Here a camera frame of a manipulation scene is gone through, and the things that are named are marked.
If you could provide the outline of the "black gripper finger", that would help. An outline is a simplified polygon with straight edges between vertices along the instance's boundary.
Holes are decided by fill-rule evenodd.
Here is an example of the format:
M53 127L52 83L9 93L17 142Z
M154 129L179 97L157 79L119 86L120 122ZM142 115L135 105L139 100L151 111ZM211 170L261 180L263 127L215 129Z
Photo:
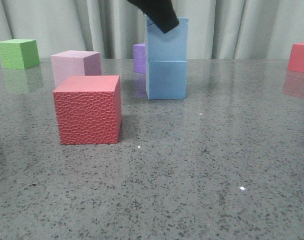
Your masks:
M179 25L170 0L128 0L140 9L164 34Z

